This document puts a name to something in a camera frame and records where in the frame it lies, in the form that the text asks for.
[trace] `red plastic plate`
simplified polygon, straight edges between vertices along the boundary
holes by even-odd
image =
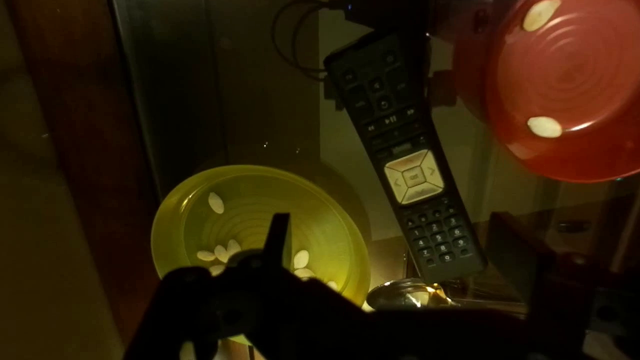
[[[599,182],[640,172],[640,0],[561,0],[536,33],[521,3],[488,61],[488,124],[532,172]],[[561,124],[540,139],[532,116]]]

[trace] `yellow plastic bowl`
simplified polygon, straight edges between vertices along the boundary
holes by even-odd
[[[223,214],[210,209],[210,192],[222,199]],[[227,241],[242,250],[261,249],[273,213],[291,216],[291,255],[308,250],[308,268],[360,306],[369,271],[358,227],[311,182],[265,166],[211,169],[166,196],[152,227],[152,258],[159,278],[179,267],[206,267],[196,253]]]

